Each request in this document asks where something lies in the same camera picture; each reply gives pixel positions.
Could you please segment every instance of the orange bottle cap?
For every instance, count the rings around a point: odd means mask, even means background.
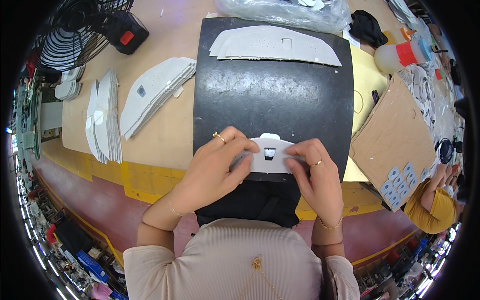
[[[411,40],[410,36],[417,31],[415,29],[414,30],[407,30],[405,27],[402,27],[402,28],[400,28],[400,32],[402,33],[405,40],[410,41]]]

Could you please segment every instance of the glue bottle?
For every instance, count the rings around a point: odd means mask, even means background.
[[[398,45],[382,45],[375,51],[374,58],[381,71],[393,74],[410,64],[431,61],[433,49],[419,39]]]

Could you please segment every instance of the gold bracelet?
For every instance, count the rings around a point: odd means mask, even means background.
[[[340,224],[342,223],[343,216],[340,217],[340,221],[339,221],[338,224],[336,224],[334,227],[327,227],[327,226],[325,226],[325,224],[322,222],[322,219],[321,219],[319,216],[317,216],[317,218],[320,220],[320,223],[322,224],[322,226],[323,226],[324,228],[326,228],[326,229],[328,229],[328,230],[334,230],[334,229],[337,229],[338,226],[340,226]]]
[[[172,201],[170,200],[170,198],[168,198],[168,205],[170,206],[170,210],[171,210],[174,214],[176,214],[177,216],[183,216],[183,215],[177,213],[177,211],[175,210],[175,208],[173,208]]]

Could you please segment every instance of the electric fan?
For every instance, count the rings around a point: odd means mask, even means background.
[[[132,54],[148,31],[130,12],[133,0],[64,0],[40,28],[33,50],[44,71],[74,69],[110,43]]]

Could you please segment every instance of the fan guard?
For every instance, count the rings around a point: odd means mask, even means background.
[[[132,4],[133,0],[65,0],[37,35],[36,67],[64,72],[86,64],[109,44]]]

